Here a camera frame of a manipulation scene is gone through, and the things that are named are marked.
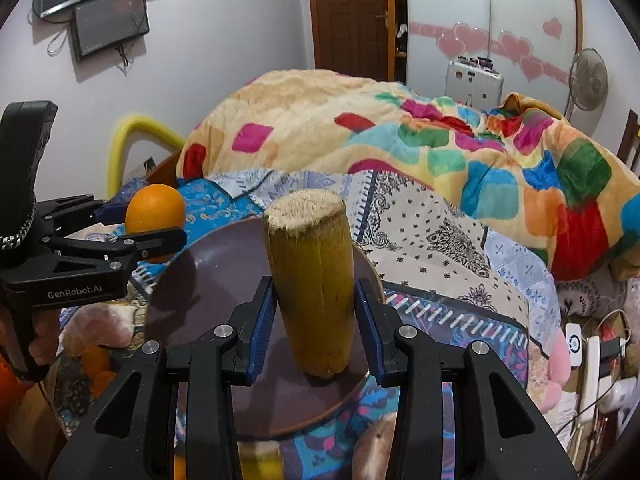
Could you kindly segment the left hand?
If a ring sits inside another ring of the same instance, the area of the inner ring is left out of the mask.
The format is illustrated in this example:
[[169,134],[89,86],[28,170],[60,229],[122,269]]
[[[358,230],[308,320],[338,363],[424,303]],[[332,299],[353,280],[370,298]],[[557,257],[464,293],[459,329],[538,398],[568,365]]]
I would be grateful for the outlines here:
[[[36,367],[48,367],[54,361],[60,336],[60,313],[60,310],[47,310],[32,316],[35,337],[29,341],[28,354]],[[8,361],[18,379],[29,382],[35,377],[34,373],[20,370],[16,365],[16,361],[24,359],[24,356],[14,334],[10,312],[5,306],[1,307],[1,356]]]

